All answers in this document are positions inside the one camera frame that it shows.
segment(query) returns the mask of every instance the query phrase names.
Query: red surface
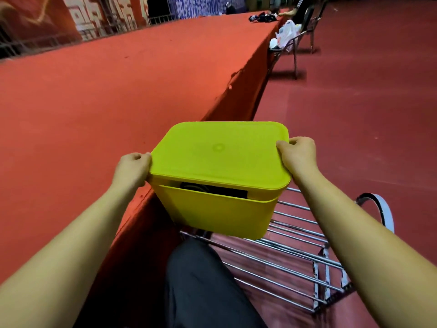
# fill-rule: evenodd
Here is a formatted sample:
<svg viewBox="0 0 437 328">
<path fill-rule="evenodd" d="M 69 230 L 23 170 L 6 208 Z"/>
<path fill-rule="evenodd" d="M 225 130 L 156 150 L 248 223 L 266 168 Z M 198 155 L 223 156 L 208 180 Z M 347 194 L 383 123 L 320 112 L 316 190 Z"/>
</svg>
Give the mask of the red surface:
<svg viewBox="0 0 437 328">
<path fill-rule="evenodd" d="M 248 120 L 275 27 L 206 17 L 0 64 L 0 281 L 106 190 L 121 155 L 178 122 Z"/>
<path fill-rule="evenodd" d="M 292 56 L 282 57 L 255 116 L 284 123 L 290 136 L 313 137 L 322 172 L 351 198 L 363 192 L 385 198 L 396 234 L 434 264 L 436 12 L 437 2 L 423 0 L 329 4 L 315 33 L 320 51 L 298 55 L 305 79 L 293 81 Z M 308 45 L 305 38 L 301 48 Z M 356 293 L 321 324 L 247 290 L 269 327 L 377 327 Z"/>
</svg>

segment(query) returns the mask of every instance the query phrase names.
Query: metal chair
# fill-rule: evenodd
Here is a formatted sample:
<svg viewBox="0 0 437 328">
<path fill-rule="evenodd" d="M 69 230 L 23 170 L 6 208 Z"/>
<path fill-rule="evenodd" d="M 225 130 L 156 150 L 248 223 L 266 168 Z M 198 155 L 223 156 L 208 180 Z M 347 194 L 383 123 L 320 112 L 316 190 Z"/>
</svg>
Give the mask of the metal chair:
<svg viewBox="0 0 437 328">
<path fill-rule="evenodd" d="M 309 25 L 308 25 L 307 34 L 309 34 L 309 37 L 310 37 L 310 44 L 311 44 L 310 53 L 311 54 L 313 53 L 313 49 L 314 49 L 314 30 L 317 27 L 317 24 L 319 23 L 319 21 L 321 20 L 322 15 L 323 15 L 323 11 L 325 10 L 327 4 L 328 4 L 328 0 L 324 0 L 322 3 L 322 7 L 320 8 L 319 15 L 316 17 L 313 17 L 310 20 Z"/>
<path fill-rule="evenodd" d="M 300 193 L 300 190 L 292 187 L 288 187 L 287 190 Z M 391 232 L 395 232 L 390 208 L 382 197 L 372 193 L 363 193 L 358 196 L 355 202 L 361 206 L 369 200 L 376 204 L 381 215 L 382 224 Z M 291 202 L 278 201 L 278 204 L 277 207 L 288 206 L 310 211 L 308 207 Z M 240 239 L 236 246 L 234 237 L 220 236 L 213 237 L 213 240 L 211 240 L 211 233 L 209 232 L 199 233 L 194 231 L 190 233 L 181 231 L 180 233 L 184 237 L 197 238 L 215 248 L 233 253 L 227 255 L 223 259 L 223 263 L 229 267 L 234 273 L 235 279 L 243 287 L 264 292 L 292 304 L 306 313 L 317 315 L 353 293 L 355 288 L 353 283 L 349 281 L 342 264 L 330 258 L 330 245 L 323 233 L 314 231 L 314 226 L 318 226 L 314 220 L 275 210 L 268 227 L 268 233 L 270 235 L 274 234 L 280 240 L 292 239 L 292 242 L 298 241 L 295 242 L 296 247 L 285 245 L 285 242 L 272 241 L 266 237 L 257 240 Z M 233 245 L 229 245 L 227 241 L 232 243 L 232 239 L 234 239 Z M 264 259 L 261 256 L 262 253 L 278 253 L 282 257 L 280 261 L 272 259 L 271 256 Z M 244 267 L 241 263 L 242 257 L 250 260 L 250 268 Z M 308 265 L 312 265 L 313 275 L 308 274 L 311 269 L 310 266 L 305 271 L 299 271 L 301 265 L 297 265 L 298 268 L 294 266 L 287 267 L 286 262 L 296 263 L 297 261 L 307 262 Z M 272 276 L 272 270 L 277 270 L 278 275 L 283 273 L 287 273 L 287 275 L 282 275 L 282 280 L 261 276 L 253 271 L 254 265 L 259 266 L 259 264 L 265 265 L 265 268 L 270 270 L 270 276 Z M 292 276 L 294 277 L 293 284 L 290 283 Z"/>
<path fill-rule="evenodd" d="M 313 13 L 314 13 L 314 6 L 308 7 L 308 9 L 305 12 L 304 19 L 303 19 L 301 32 L 296 37 L 292 38 L 285 45 L 285 47 L 283 49 L 279 49 L 279 48 L 269 49 L 269 54 L 273 54 L 274 59 L 273 59 L 273 62 L 271 63 L 271 65 L 267 71 L 267 76 L 269 76 L 271 74 L 273 67 L 275 66 L 276 62 L 279 60 L 281 55 L 284 53 L 290 54 L 290 52 L 292 50 L 294 62 L 295 62 L 295 71 L 294 71 L 295 79 L 298 79 L 298 65 L 297 65 L 297 59 L 296 59 L 296 51 L 298 49 L 300 40 L 308 32 L 308 25 L 310 23 L 311 16 L 313 15 Z"/>
</svg>

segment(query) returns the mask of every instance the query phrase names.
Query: yellow-green lid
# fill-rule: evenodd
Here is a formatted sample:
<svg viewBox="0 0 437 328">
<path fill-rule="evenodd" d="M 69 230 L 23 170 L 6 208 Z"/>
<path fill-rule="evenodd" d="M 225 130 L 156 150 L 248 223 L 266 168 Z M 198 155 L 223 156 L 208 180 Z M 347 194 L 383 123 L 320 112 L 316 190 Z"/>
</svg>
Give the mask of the yellow-green lid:
<svg viewBox="0 0 437 328">
<path fill-rule="evenodd" d="M 152 176 L 243 189 L 277 190 L 290 174 L 276 148 L 288 130 L 276 122 L 184 122 L 152 151 Z"/>
</svg>

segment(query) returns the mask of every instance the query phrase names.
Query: metal fence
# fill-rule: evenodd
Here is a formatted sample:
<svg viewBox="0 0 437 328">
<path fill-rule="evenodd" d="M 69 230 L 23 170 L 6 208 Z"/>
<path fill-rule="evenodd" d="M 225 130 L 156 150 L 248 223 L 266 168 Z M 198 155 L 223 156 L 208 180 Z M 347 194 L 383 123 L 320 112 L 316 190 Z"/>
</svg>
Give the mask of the metal fence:
<svg viewBox="0 0 437 328">
<path fill-rule="evenodd" d="M 143 29 L 178 19 L 174 0 L 166 0 L 167 14 L 162 16 L 148 17 L 145 14 L 145 21 L 139 23 L 133 16 L 122 16 L 119 7 L 115 7 L 113 0 L 98 0 L 100 9 L 103 12 L 101 21 L 95 26 L 84 13 L 83 17 L 88 19 L 85 25 L 76 25 L 76 30 L 63 31 L 57 34 L 41 34 L 28 39 L 14 38 L 14 28 L 11 27 L 2 16 L 0 16 L 0 59 L 38 54 L 45 51 L 58 49 L 63 46 L 79 44 L 99 38 L 106 38 L 117 34 Z"/>
</svg>

